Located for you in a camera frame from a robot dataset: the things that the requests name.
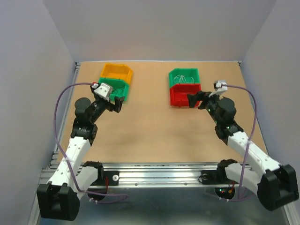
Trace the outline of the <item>green plastic bin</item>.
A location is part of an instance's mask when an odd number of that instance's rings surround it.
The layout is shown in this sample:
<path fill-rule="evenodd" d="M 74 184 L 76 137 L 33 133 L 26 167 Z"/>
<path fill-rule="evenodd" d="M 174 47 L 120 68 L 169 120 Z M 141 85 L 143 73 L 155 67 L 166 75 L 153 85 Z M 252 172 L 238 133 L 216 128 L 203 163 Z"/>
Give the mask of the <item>green plastic bin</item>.
<path fill-rule="evenodd" d="M 170 88 L 176 84 L 200 83 L 200 77 L 197 68 L 175 68 L 169 72 L 168 78 Z"/>
<path fill-rule="evenodd" d="M 114 97 L 124 97 L 124 101 L 127 101 L 128 93 L 129 93 L 129 84 L 127 84 L 122 79 L 113 79 L 113 78 L 104 78 L 100 77 L 99 83 L 107 83 L 108 85 L 113 87 L 113 90 L 110 94 L 110 99 L 114 101 Z"/>

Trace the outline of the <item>red plastic bin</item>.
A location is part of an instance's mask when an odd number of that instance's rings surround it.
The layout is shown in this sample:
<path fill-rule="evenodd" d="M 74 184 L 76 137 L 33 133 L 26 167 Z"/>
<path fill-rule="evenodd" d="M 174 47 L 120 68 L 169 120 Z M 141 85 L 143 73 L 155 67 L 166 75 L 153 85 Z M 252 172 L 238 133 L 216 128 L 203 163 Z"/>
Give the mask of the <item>red plastic bin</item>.
<path fill-rule="evenodd" d="M 196 94 L 201 90 L 200 83 L 176 84 L 169 89 L 170 106 L 189 107 L 187 94 Z"/>

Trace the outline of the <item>yellow plastic bin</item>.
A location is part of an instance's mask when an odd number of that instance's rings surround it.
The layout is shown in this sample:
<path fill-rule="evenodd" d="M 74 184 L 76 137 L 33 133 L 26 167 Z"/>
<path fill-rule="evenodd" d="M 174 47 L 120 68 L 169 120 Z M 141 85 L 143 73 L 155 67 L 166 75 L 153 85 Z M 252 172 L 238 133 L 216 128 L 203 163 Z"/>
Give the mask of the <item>yellow plastic bin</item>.
<path fill-rule="evenodd" d="M 102 69 L 100 77 L 109 79 L 119 79 L 127 84 L 131 83 L 133 70 L 124 64 L 106 63 Z"/>

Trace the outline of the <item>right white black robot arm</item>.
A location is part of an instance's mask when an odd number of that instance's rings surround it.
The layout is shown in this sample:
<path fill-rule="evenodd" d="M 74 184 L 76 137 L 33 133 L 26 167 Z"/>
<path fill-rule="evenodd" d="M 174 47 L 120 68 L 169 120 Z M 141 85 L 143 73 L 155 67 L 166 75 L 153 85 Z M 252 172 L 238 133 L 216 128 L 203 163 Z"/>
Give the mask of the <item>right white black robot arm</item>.
<path fill-rule="evenodd" d="M 272 159 L 250 140 L 234 120 L 236 108 L 231 99 L 203 91 L 188 94 L 187 99 L 190 108 L 197 106 L 209 113 L 218 138 L 244 158 L 242 164 L 232 159 L 221 161 L 216 170 L 219 182 L 237 182 L 270 211 L 299 199 L 295 169 Z"/>

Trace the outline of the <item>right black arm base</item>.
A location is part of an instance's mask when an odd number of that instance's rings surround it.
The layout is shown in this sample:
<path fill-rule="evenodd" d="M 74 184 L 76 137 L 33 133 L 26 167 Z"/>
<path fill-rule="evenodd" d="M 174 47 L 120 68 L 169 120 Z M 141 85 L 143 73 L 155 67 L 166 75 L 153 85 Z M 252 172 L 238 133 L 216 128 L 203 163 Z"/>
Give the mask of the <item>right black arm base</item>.
<path fill-rule="evenodd" d="M 201 170 L 198 181 L 204 185 L 228 185 L 233 181 L 239 183 L 241 172 L 231 171 L 228 168 Z"/>

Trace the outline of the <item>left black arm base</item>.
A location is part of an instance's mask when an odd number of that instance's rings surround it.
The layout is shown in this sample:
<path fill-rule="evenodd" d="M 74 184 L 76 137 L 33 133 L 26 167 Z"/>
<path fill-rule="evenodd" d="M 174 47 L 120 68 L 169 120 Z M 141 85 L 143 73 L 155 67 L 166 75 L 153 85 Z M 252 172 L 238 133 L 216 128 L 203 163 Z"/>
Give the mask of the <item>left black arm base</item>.
<path fill-rule="evenodd" d="M 104 170 L 98 175 L 98 178 L 91 184 L 92 186 L 105 186 L 108 182 L 108 186 L 119 185 L 120 172 L 119 171 L 107 171 Z"/>

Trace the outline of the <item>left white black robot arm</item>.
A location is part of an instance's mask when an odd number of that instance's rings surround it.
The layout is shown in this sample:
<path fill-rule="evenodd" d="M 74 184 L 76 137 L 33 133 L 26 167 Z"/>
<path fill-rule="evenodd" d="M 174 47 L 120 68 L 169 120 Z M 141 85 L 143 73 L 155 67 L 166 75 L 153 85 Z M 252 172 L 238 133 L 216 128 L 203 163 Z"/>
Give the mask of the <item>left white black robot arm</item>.
<path fill-rule="evenodd" d="M 42 218 L 73 221 L 79 212 L 80 199 L 85 194 L 102 196 L 102 193 L 88 190 L 91 184 L 98 185 L 104 181 L 102 163 L 88 161 L 83 164 L 82 160 L 96 138 L 96 120 L 106 110 L 119 113 L 124 99 L 115 97 L 112 103 L 96 96 L 94 102 L 86 97 L 75 102 L 75 120 L 68 148 L 62 151 L 64 158 L 48 182 L 37 188 Z"/>

